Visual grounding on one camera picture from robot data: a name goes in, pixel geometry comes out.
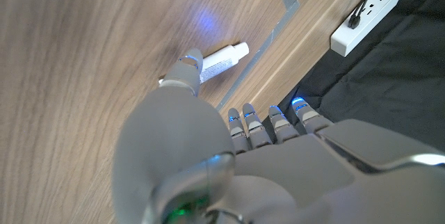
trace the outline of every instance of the power strip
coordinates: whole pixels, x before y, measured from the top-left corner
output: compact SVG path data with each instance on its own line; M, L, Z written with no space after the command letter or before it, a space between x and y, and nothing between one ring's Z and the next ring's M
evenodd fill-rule
M398 0L368 0L360 15L360 24L351 29L348 19L331 36L331 49L346 57L371 30L391 11Z

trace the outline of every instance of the black cloth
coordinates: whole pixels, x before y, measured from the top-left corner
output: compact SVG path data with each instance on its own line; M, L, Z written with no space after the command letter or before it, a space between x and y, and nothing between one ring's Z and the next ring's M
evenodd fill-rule
M363 120L445 151L445 0L399 0L347 57L329 50L279 104L293 124L297 96L333 122Z

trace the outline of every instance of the robotic hand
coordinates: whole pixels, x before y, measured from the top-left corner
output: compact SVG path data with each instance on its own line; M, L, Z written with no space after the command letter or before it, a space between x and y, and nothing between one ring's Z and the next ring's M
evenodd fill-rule
M125 122L113 167L120 223L443 223L445 155L360 122L336 124L292 101L269 138L252 105L229 130L197 98L202 55L178 59Z

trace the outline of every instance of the wood grain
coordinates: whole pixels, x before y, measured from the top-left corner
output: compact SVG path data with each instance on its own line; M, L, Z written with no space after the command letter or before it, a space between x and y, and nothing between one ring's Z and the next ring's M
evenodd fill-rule
M251 103L264 119L330 48L330 36L359 0L299 0L300 8L220 110Z
M282 0L0 0L0 223L109 223L122 123L190 47L253 53ZM252 55L245 57L244 63ZM234 78L208 82L216 104Z

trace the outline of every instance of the tube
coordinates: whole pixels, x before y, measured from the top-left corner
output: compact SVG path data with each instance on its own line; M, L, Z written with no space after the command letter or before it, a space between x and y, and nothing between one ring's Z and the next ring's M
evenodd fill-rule
M216 75L228 70L238 64L238 61L249 54L249 47L246 42L238 45L229 45L204 58L200 82L204 83ZM163 76L159 77L159 84L163 81Z

